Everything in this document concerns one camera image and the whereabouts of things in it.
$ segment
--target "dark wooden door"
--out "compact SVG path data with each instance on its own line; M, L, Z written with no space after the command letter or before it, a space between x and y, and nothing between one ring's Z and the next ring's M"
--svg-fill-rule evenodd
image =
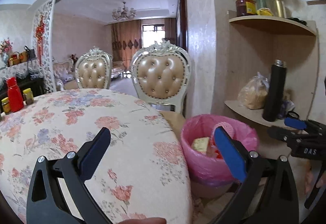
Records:
M177 27L177 46L188 51L187 0L178 2Z

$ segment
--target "brown curtain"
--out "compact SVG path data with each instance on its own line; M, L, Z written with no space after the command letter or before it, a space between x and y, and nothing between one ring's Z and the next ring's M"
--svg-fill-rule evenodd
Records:
M141 20L112 24L113 60L130 69L132 56L141 47Z
M170 40L171 44L177 44L176 18L165 18L165 40Z

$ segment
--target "ornate white chair frame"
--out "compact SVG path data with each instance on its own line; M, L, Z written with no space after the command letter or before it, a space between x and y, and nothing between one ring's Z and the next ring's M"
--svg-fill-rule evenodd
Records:
M169 54L177 55L184 63L184 79L181 83L181 88L179 92L171 96L167 99L158 99L147 95L140 87L138 76L137 76L137 66L139 61L144 56L156 55L156 56L166 56ZM191 69L191 62L188 53L173 44L170 44L170 41L163 41L161 44L155 42L154 45L151 45L147 48L142 48L138 50L132 57L131 60L131 76L133 80L134 87L136 89L137 95L143 101L154 104L154 105L174 105L174 111L176 113L182 114L184 99L188 87L188 83L190 80L190 69Z
M75 79L77 81L78 87L83 89L83 86L80 82L79 78L79 65L83 61L96 61L99 58L104 60L105 63L105 81L103 89L109 89L111 83L111 72L113 67L113 56L108 54L102 50L100 50L97 46L94 46L93 49L90 49L88 53L80 56L75 64Z
M69 63L68 71L70 71L71 73L73 73L71 71L71 69L72 69L72 67L74 65L74 61L71 58L68 58L68 60L66 62L59 62L59 61L55 60L54 57L53 57L52 65L54 65L54 64L61 64L61 65L63 65L63 64L66 64L66 63ZM54 82L55 82L55 86L60 87L60 90L65 90L64 83L63 83L62 80L60 80L58 78L54 78Z

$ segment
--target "human hand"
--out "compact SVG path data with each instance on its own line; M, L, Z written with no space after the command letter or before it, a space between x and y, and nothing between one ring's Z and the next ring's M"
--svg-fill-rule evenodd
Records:
M305 175L305 183L304 183L304 194L306 195L309 193L312 188L314 188L314 183L312 182L314 179L314 175L312 174L311 171L311 165L310 162L307 165L307 172ZM316 184L317 188L322 187L324 184L326 184L326 172L322 175L322 177L319 179L319 181Z
M166 220L160 217L150 217L143 220L125 220L119 224L166 224Z

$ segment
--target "floral tablecloth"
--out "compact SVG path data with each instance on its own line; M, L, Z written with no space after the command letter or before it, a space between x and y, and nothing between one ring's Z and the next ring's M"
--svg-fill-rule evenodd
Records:
M37 158L64 157L91 141L102 127L111 144L89 192L109 219L164 217L191 222L188 170L166 120L133 96L105 89L42 95L0 121L0 190L26 223L26 200Z

